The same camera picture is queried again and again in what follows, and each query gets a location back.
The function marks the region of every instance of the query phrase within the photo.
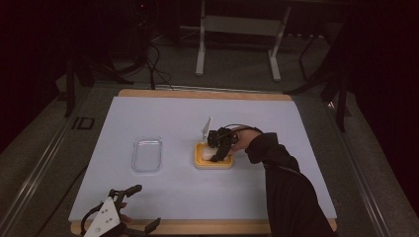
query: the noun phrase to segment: stand leg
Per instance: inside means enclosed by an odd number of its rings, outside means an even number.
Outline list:
[[[274,78],[274,81],[277,81],[277,82],[281,80],[280,69],[278,67],[278,61],[277,61],[277,52],[281,44],[281,39],[284,36],[284,30],[286,29],[287,20],[290,15],[290,11],[291,11],[291,7],[288,7],[286,12],[284,13],[284,17],[283,17],[283,20],[281,21],[280,27],[278,28],[277,40],[275,41],[275,45],[272,49],[268,50],[272,76]]]
[[[195,74],[197,76],[204,75],[204,62],[206,59],[206,1],[201,1],[201,27],[200,27],[200,49],[198,51],[197,70]]]
[[[71,55],[67,57],[66,63],[66,92],[65,99],[67,102],[67,109],[65,111],[65,117],[68,118],[71,115],[71,112],[74,109],[75,105],[75,92],[74,92],[74,68],[73,68],[73,58]]]
[[[346,86],[349,79],[348,77],[349,77],[348,75],[345,75],[340,81],[338,111],[336,113],[336,122],[338,123],[338,126],[342,132],[345,132],[344,116],[345,116],[345,109],[346,109],[346,94],[347,94]]]

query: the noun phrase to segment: white table leg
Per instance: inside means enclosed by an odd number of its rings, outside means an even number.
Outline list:
[[[197,60],[197,70],[195,74],[197,76],[204,75],[204,63],[206,59],[206,44],[205,44],[205,36],[206,36],[206,0],[201,1],[201,27],[200,27],[200,49],[198,51],[198,60]]]
[[[283,17],[283,20],[281,21],[280,27],[278,28],[278,33],[276,35],[277,40],[275,41],[275,45],[272,49],[268,50],[272,76],[274,78],[274,81],[277,81],[277,82],[281,80],[280,69],[278,67],[278,61],[277,61],[277,52],[281,44],[281,39],[284,36],[284,30],[286,29],[287,20],[290,15],[290,11],[291,11],[291,7],[288,7],[286,12],[284,13],[284,17]]]

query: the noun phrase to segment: hand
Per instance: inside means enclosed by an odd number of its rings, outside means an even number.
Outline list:
[[[234,128],[233,130],[243,128],[243,126],[238,126]],[[245,130],[239,130],[237,131],[237,138],[238,141],[233,146],[231,146],[230,151],[228,154],[234,154],[236,151],[241,149],[246,149],[250,142],[258,135],[262,134],[259,131],[253,130],[253,129],[245,129]]]

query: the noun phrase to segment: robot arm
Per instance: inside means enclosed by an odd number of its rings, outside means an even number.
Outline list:
[[[145,226],[144,231],[129,229],[126,224],[121,221],[121,205],[124,197],[131,197],[132,195],[140,192],[141,185],[133,186],[125,191],[110,190],[108,198],[98,206],[92,208],[84,217],[81,222],[81,235],[85,237],[98,237],[98,236],[119,236],[127,234],[128,236],[145,236],[154,231],[160,224],[160,218],[155,219],[153,222]],[[87,218],[98,211],[95,219],[90,225],[88,231],[85,229],[85,222]]]

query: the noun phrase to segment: yellow tray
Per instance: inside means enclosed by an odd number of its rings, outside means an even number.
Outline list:
[[[203,149],[208,144],[197,143],[195,146],[195,166],[199,169],[230,169],[233,166],[233,155],[228,155],[223,161],[212,162],[203,159]]]

